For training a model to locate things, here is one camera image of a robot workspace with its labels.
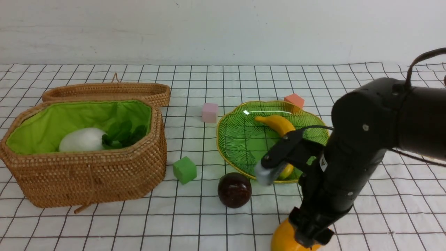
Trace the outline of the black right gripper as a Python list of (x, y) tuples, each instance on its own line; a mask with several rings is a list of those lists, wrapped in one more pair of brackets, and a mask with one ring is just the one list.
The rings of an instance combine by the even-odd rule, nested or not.
[(305, 248), (328, 244), (333, 236), (329, 229), (352, 208), (352, 198), (342, 187), (320, 177), (303, 174), (299, 178), (302, 203), (289, 214), (294, 239)]

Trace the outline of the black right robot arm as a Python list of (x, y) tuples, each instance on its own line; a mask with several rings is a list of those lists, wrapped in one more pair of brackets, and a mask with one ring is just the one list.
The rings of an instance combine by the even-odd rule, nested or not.
[(297, 243), (326, 245), (385, 153), (394, 148), (445, 161), (445, 89), (379, 78), (339, 98), (333, 132), (299, 181), (300, 208), (289, 215)]

